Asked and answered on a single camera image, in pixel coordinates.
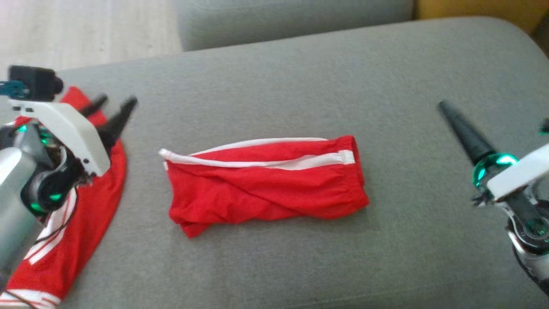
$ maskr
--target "gray cushion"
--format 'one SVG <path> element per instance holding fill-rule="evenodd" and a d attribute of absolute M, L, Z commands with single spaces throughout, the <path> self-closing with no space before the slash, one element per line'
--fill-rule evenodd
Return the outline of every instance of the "gray cushion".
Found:
<path fill-rule="evenodd" d="M 185 51 L 407 21 L 413 0 L 176 0 Z"/>
<path fill-rule="evenodd" d="M 517 156 L 547 142 L 536 129 L 549 61 L 507 22 L 412 22 L 61 76 L 106 91 L 111 111 L 130 94 L 141 102 L 119 209 L 62 308 L 547 306 L 512 256 L 506 216 L 469 206 L 472 168 L 435 109 L 452 101 Z M 193 240 L 167 216 L 162 147 L 345 134 L 361 151 L 366 210 L 216 225 Z"/>

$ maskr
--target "gray couch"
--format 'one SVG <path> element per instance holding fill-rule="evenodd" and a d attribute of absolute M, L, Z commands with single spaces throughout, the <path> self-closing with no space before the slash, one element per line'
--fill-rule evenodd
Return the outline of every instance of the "gray couch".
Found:
<path fill-rule="evenodd" d="M 511 254 L 505 215 L 469 207 L 471 167 L 435 108 L 452 101 L 518 156 L 547 142 L 536 128 L 549 115 L 549 60 L 507 22 L 365 27 L 60 76 L 141 102 L 124 134 L 119 209 L 61 308 L 549 305 Z M 162 147 L 345 134 L 361 152 L 363 211 L 217 225 L 193 240 L 167 216 Z"/>

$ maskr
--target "light wood floor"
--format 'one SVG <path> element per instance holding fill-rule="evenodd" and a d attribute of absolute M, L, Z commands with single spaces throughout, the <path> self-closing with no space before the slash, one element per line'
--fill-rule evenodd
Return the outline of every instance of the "light wood floor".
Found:
<path fill-rule="evenodd" d="M 0 0 L 0 80 L 182 52 L 172 0 Z"/>

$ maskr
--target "red and white clothing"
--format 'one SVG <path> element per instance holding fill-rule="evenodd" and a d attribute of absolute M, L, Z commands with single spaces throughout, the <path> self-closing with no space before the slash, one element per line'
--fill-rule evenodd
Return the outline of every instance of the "red and white clothing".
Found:
<path fill-rule="evenodd" d="M 76 109 L 89 104 L 88 98 L 71 87 L 62 102 Z M 94 125 L 106 121 L 101 112 L 88 117 Z M 69 292 L 72 282 L 82 271 L 105 234 L 120 201 L 126 177 L 126 155 L 120 140 L 111 151 L 111 167 L 93 184 L 73 189 L 63 207 L 55 211 L 38 238 L 55 232 L 76 213 L 68 226 L 53 237 L 33 246 L 19 265 L 7 289 L 40 309 L 56 308 Z M 4 293 L 2 306 L 26 306 Z"/>
<path fill-rule="evenodd" d="M 336 219 L 368 205 L 353 136 L 250 140 L 189 156 L 159 153 L 173 187 L 169 215 L 189 238 L 212 223 Z"/>

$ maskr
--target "white robot part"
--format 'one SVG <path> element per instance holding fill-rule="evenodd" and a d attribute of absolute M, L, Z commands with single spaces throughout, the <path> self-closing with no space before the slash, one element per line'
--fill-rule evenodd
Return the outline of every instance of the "white robot part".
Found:
<path fill-rule="evenodd" d="M 96 128 L 69 104 L 8 100 L 20 109 L 21 116 L 36 118 L 53 133 L 74 156 L 82 161 L 86 173 L 102 176 L 110 159 Z"/>
<path fill-rule="evenodd" d="M 497 201 L 516 189 L 549 173 L 549 144 L 527 154 L 520 161 L 490 179 L 487 187 Z"/>

